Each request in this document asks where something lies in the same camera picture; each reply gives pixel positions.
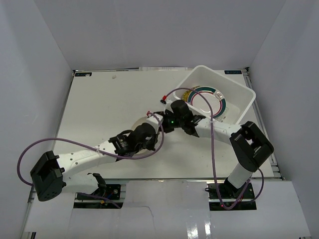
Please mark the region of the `round bamboo pattern plate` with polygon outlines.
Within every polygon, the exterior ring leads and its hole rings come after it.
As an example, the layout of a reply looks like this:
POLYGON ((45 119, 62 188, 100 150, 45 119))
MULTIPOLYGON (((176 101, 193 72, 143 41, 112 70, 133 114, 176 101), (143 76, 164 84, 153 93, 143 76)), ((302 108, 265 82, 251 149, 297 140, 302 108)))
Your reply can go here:
POLYGON ((196 87, 192 87, 190 90, 186 90, 186 91, 182 94, 181 99, 182 99, 183 101, 185 101, 185 102, 188 103, 188 97, 189 97, 189 95, 190 95, 191 93, 193 93, 193 90, 195 90, 195 89, 196 89, 196 87))

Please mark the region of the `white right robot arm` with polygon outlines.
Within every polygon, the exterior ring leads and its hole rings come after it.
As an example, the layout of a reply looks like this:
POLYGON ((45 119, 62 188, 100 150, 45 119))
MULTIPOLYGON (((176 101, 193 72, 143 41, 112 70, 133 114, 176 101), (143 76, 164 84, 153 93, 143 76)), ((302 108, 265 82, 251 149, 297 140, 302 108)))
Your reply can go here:
POLYGON ((172 102, 162 116, 165 133, 181 128, 188 135, 212 138, 232 146, 238 163, 218 186, 232 199, 243 193, 246 181, 274 152, 272 144, 252 121, 242 125, 214 121, 204 115, 195 115, 183 100, 172 102))

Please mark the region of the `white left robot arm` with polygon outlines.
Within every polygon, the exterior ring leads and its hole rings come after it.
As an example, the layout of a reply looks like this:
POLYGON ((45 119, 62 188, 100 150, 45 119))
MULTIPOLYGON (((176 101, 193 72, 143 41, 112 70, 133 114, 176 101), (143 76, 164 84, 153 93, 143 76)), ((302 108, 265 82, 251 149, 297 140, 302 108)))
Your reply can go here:
POLYGON ((102 176, 89 173, 80 177, 78 173, 122 159, 142 159, 142 150, 153 155, 161 131, 161 123, 150 117, 134 130, 125 130, 99 145, 82 144, 83 150, 60 155, 52 150, 43 153, 30 172, 38 200, 46 202, 64 192, 90 194, 95 199, 103 197, 102 176))

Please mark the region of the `white plastic bin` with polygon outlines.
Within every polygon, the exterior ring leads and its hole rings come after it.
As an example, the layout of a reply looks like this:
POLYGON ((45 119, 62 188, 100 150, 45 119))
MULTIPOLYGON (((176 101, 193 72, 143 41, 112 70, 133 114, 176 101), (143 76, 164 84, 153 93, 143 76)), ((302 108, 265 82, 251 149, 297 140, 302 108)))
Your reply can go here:
POLYGON ((200 65, 191 70, 172 95, 188 103, 194 114, 241 124, 256 98, 246 83, 240 83, 243 80, 240 70, 215 71, 200 65))

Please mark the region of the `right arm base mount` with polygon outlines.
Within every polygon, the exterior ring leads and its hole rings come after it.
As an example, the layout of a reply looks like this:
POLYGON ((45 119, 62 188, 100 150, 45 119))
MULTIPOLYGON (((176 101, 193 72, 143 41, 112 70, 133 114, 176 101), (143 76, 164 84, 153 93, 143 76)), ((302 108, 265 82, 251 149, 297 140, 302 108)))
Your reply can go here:
MULTIPOLYGON (((219 190, 220 190, 221 198, 227 207, 230 207, 235 202, 235 200, 240 195, 240 192, 242 191, 242 189, 240 189, 237 194, 230 194, 226 191, 224 186, 222 186, 221 184, 219 184, 219 190)), ((205 191, 208 193, 210 211, 225 211, 226 210, 219 201, 215 184, 213 183, 208 184, 207 187, 205 188, 205 191)), ((255 201, 252 202, 254 198, 255 198, 255 193, 254 193, 252 184, 249 183, 244 194, 241 196, 240 200, 238 201, 238 203, 232 210, 233 211, 257 210, 256 202, 255 201)))

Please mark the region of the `cream translucent plate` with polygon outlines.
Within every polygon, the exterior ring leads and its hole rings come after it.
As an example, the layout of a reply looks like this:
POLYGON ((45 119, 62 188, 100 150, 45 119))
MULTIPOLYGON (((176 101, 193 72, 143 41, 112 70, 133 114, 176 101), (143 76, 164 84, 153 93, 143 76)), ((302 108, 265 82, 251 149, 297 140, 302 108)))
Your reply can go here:
POLYGON ((129 142, 133 143, 133 157, 143 156, 146 153, 154 152, 158 141, 158 129, 148 123, 147 117, 137 120, 131 127, 129 142))

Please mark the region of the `white green rimmed plate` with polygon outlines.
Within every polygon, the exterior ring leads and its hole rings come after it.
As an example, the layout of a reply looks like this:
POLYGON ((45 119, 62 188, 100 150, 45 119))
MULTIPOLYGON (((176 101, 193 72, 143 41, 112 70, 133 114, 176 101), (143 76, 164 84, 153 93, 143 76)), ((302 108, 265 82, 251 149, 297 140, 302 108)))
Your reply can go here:
POLYGON ((226 110, 226 99, 216 88, 209 86, 196 86, 188 97, 188 104, 202 113, 213 113, 213 118, 220 117, 226 110))

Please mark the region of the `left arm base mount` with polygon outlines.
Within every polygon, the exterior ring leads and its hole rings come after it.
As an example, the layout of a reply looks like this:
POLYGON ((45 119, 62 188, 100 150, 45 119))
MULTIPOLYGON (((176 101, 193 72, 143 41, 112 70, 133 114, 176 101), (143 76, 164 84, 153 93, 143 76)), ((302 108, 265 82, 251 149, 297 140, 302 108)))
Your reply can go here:
POLYGON ((95 190, 92 195, 76 195, 73 208, 75 209, 121 209, 126 195, 126 186, 123 184, 107 184, 104 188, 95 190))

